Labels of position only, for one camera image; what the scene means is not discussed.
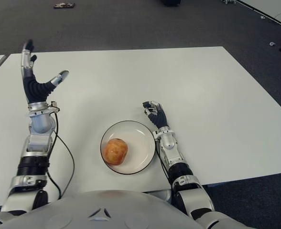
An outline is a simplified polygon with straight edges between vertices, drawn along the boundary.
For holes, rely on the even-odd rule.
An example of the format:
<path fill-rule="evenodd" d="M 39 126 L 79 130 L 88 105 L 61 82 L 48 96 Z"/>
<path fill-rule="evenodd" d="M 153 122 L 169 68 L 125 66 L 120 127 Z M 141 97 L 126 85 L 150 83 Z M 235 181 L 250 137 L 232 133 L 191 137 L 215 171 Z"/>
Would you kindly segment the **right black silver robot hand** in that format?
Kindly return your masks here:
<path fill-rule="evenodd" d="M 144 113 L 158 129 L 168 126 L 166 114 L 160 103 L 155 101 L 146 101 L 143 102 L 142 105 Z"/>

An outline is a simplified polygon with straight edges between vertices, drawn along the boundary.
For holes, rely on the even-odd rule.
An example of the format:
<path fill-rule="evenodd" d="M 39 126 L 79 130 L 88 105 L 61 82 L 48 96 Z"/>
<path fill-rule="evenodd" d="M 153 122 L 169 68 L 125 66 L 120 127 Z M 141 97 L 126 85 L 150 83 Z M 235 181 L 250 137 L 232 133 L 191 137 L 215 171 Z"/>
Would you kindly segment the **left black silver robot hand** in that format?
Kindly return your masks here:
<path fill-rule="evenodd" d="M 33 65 L 37 59 L 36 55 L 32 55 L 33 50 L 33 40 L 29 39 L 22 48 L 21 59 L 22 82 L 28 104 L 46 102 L 47 97 L 69 75 L 69 71 L 64 70 L 53 79 L 39 83 L 33 73 Z"/>

